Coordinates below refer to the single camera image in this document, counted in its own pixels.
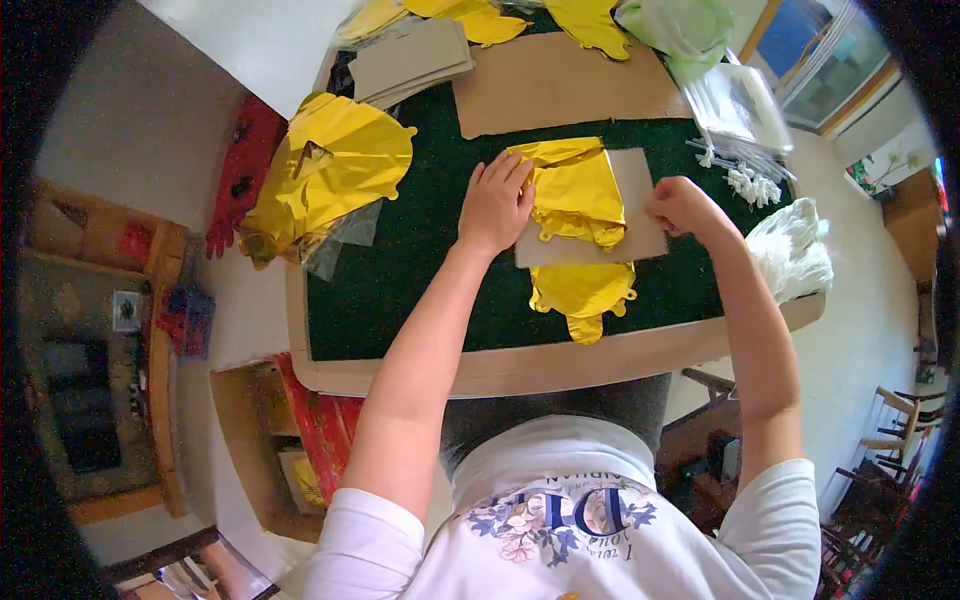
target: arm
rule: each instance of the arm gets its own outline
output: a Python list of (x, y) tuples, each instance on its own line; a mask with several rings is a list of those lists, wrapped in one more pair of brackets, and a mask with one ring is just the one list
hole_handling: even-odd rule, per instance
[(673, 235), (693, 233), (713, 261), (743, 419), (742, 492), (764, 470), (802, 458), (800, 379), (790, 331), (726, 213), (687, 178), (657, 184), (648, 210)]
[(470, 310), (491, 261), (514, 244), (530, 216), (534, 187), (523, 183), (532, 170), (532, 162), (506, 151), (474, 169), (457, 243), (373, 379), (341, 488), (370, 492), (426, 519)]

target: floral print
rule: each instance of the floral print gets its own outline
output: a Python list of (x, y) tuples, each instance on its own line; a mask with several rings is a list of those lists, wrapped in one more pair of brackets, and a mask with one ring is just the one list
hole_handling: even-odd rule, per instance
[[(596, 541), (592, 534), (612, 533), (608, 496), (602, 492), (611, 487), (621, 491), (624, 500), (628, 496), (634, 500), (621, 502), (619, 510), (622, 526), (635, 530), (656, 518), (654, 513), (657, 507), (649, 501), (642, 501), (654, 494), (639, 484), (624, 485), (623, 482), (613, 486), (592, 484), (579, 491), (580, 498), (587, 497), (581, 509), (584, 523), (590, 532), (582, 532), (577, 527), (574, 518), (577, 507), (559, 487), (514, 489), (504, 495), (489, 498), (468, 511), (464, 518), (472, 523), (471, 531), (480, 538), (490, 536), (500, 540), (500, 558), (503, 560), (520, 564), (540, 559), (546, 566), (555, 567), (560, 563), (567, 563), (571, 550), (584, 549), (587, 540)], [(550, 495), (554, 496), (554, 502), (559, 499), (559, 517), (548, 514), (547, 503)]]

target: white plastic bag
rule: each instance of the white plastic bag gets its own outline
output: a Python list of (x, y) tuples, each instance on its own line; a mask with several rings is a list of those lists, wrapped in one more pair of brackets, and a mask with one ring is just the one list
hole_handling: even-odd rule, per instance
[(781, 208), (747, 235), (747, 248), (777, 304), (828, 291), (833, 267), (821, 241), (828, 222), (817, 216), (812, 198), (800, 198)]

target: stack of cardboard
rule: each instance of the stack of cardboard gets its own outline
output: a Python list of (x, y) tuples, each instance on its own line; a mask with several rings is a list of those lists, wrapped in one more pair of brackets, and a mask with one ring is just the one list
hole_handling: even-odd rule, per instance
[(349, 69), (353, 99), (384, 109), (471, 71), (473, 59), (462, 23), (427, 19), (403, 36), (360, 50)]

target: yellow foil balloon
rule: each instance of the yellow foil balloon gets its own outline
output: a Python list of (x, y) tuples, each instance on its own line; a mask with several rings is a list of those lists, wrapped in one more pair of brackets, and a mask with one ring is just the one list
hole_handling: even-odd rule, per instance
[(398, 0), (368, 0), (357, 14), (337, 30), (344, 44), (355, 44), (380, 33), (388, 25), (410, 14)]
[(630, 57), (630, 40), (610, 16), (616, 0), (543, 0), (543, 5), (581, 48), (596, 48), (608, 59)]
[(370, 105), (322, 93), (308, 96), (274, 154), (256, 206), (240, 224), (241, 250), (262, 268), (275, 256), (300, 262), (334, 222), (380, 198), (413, 160), (413, 127)]
[(534, 161), (537, 198), (531, 213), (540, 239), (554, 235), (592, 241), (605, 250), (623, 239), (623, 200), (599, 137), (573, 137), (513, 146)]
[(625, 300), (636, 298), (634, 263), (613, 262), (571, 267), (533, 267), (530, 307), (556, 310), (566, 316), (566, 329), (577, 344), (593, 344), (603, 336), (603, 313), (627, 314)]
[(503, 16), (487, 0), (404, 0), (403, 6), (417, 16), (460, 21), (467, 39), (485, 48), (519, 36), (528, 25)]

